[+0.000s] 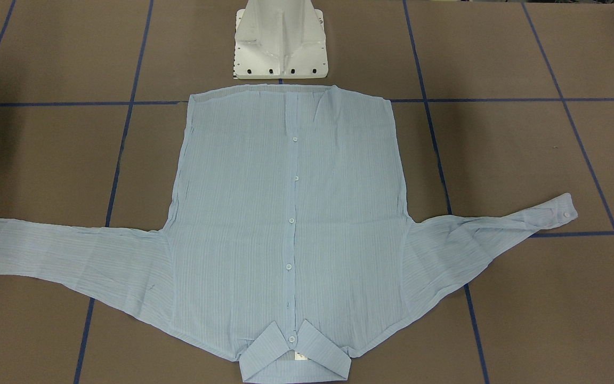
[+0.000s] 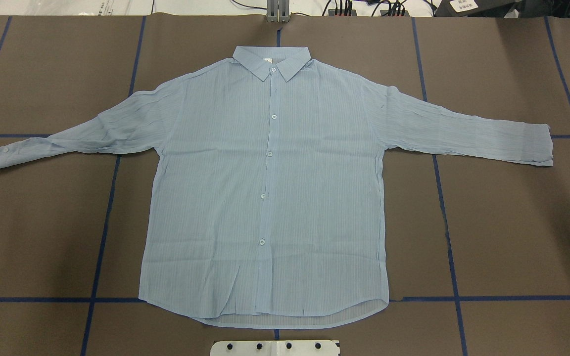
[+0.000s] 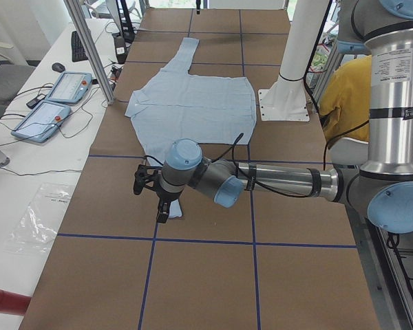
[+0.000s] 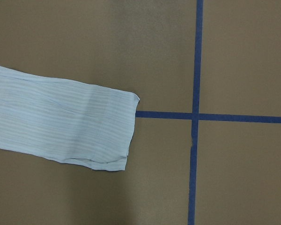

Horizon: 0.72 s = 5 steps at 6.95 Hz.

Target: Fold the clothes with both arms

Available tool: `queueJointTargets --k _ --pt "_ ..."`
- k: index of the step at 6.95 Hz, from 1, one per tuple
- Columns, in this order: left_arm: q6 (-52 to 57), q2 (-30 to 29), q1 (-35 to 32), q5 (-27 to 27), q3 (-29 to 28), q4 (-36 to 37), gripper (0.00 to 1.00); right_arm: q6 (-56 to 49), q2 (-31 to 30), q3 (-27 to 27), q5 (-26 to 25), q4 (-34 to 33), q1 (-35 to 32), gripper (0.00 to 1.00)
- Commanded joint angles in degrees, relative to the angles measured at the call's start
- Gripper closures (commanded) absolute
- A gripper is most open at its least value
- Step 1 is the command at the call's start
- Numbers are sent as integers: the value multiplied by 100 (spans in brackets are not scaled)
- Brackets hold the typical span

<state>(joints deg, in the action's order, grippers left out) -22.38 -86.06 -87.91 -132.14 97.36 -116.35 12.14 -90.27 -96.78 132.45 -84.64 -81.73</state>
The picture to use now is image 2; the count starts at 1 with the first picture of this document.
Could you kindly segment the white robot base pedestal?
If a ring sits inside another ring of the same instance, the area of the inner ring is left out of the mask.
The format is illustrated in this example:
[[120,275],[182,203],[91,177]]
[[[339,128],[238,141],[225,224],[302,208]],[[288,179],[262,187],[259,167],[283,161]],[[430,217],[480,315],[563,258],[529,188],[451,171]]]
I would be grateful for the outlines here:
[[339,356],[334,340],[223,341],[213,344],[211,356]]

